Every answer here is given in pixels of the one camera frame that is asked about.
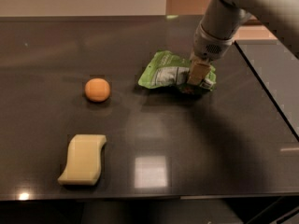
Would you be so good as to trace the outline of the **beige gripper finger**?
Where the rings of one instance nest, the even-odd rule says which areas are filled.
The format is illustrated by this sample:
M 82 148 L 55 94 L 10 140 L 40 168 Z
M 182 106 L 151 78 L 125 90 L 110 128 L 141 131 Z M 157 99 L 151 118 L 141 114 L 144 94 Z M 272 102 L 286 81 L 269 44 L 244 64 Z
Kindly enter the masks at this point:
M 187 83 L 193 86 L 199 85 L 211 70 L 211 63 L 208 58 L 200 58 L 194 54 L 191 56 L 191 67 Z

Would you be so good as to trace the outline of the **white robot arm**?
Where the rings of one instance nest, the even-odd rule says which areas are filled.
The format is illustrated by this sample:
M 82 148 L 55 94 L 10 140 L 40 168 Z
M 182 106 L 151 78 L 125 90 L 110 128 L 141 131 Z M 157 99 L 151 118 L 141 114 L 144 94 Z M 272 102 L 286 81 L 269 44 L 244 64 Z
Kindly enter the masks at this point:
M 202 83 L 211 63 L 223 57 L 237 30 L 250 17 L 299 57 L 299 0 L 210 0 L 193 37 L 190 85 Z

